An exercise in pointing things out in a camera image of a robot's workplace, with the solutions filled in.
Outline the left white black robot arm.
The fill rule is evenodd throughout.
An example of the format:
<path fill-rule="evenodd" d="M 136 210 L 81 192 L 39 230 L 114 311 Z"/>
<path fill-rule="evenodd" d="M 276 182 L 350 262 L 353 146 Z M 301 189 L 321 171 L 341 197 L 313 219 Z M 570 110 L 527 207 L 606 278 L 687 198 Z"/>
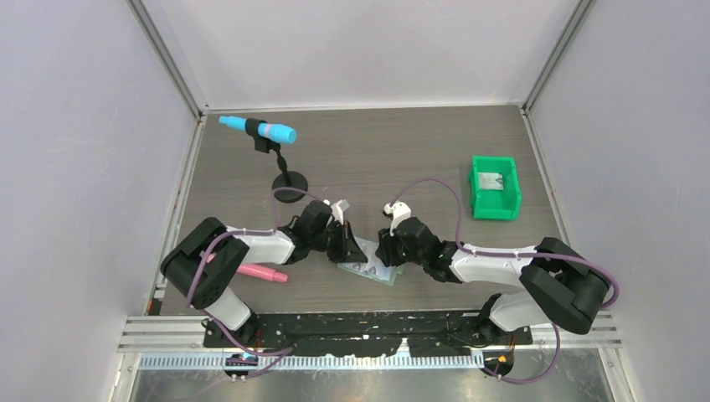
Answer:
<path fill-rule="evenodd" d="M 292 265 L 312 251 L 326 253 L 334 264 L 368 262 L 341 208 L 312 201 L 288 224 L 266 231 L 208 217 L 163 258 L 160 272 L 189 306 L 214 320 L 215 332 L 245 347 L 255 340 L 259 320 L 229 287 L 239 267 Z"/>

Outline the silver VIP card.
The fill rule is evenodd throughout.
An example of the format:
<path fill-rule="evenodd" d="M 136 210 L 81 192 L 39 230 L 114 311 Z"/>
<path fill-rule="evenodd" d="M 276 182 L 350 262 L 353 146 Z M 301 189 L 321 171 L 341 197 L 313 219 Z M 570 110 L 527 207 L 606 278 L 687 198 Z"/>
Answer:
<path fill-rule="evenodd" d="M 479 172 L 477 179 L 480 190 L 503 191 L 505 188 L 504 177 L 500 173 Z"/>
<path fill-rule="evenodd" d="M 391 276 L 390 269 L 377 261 L 343 263 L 342 268 L 375 281 L 388 281 Z"/>

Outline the mint green card holder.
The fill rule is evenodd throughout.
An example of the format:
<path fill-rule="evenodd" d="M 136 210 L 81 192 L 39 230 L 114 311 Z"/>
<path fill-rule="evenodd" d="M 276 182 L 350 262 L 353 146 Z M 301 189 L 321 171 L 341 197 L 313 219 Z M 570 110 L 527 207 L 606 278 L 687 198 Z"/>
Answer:
<path fill-rule="evenodd" d="M 338 263 L 338 268 L 388 286 L 392 286 L 397 277 L 404 273 L 404 267 L 402 265 L 399 267 L 386 266 L 375 255 L 375 251 L 378 248 L 378 242 L 365 240 L 359 237 L 356 237 L 355 240 L 358 247 L 367 256 L 368 261 L 365 263 Z"/>

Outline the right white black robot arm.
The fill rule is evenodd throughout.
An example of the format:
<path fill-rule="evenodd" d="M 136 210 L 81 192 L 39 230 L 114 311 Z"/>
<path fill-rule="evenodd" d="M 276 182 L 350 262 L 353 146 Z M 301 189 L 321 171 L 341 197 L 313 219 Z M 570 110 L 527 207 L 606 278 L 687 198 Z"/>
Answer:
<path fill-rule="evenodd" d="M 481 309 L 478 332 L 500 343 L 520 327 L 550 322 L 579 335 L 589 332 L 613 284 L 564 242 L 546 237 L 522 249 L 477 248 L 440 240 L 418 218 L 378 232 L 375 255 L 387 266 L 418 265 L 439 282 L 515 286 Z"/>

